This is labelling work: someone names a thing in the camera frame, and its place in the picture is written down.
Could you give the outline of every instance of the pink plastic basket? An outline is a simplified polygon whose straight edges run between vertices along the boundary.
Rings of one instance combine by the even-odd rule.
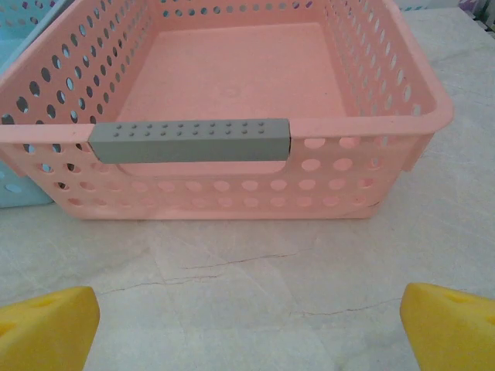
[[[0,96],[15,122],[0,127],[3,158],[88,219],[369,217],[453,114],[392,0],[78,0]],[[145,138],[143,121],[217,120],[227,132],[230,119],[267,117],[290,123],[279,161],[104,164],[90,144],[114,122],[139,121]],[[255,143],[253,158],[274,142]]]

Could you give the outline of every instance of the basket bottom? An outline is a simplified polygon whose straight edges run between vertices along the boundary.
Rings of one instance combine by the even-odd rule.
[[[159,33],[118,121],[346,116],[317,23]]]

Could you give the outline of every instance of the gray rubber grip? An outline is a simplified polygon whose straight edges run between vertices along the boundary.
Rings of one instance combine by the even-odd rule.
[[[290,131],[278,118],[102,123],[89,142],[105,164],[283,161]]]

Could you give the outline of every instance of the white marble surface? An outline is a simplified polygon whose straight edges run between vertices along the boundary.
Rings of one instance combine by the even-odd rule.
[[[411,281],[495,297],[495,40],[458,9],[406,18],[456,104],[372,220],[84,222],[0,210],[0,305],[97,292],[86,370],[418,370]]]

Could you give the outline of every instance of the plastic basket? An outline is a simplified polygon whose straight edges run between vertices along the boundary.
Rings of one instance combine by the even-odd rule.
[[[0,0],[0,75],[71,2]],[[50,202],[31,179],[18,177],[0,162],[0,208]]]
[[[453,114],[392,0],[78,0],[0,94],[0,149],[89,219],[369,217]]]

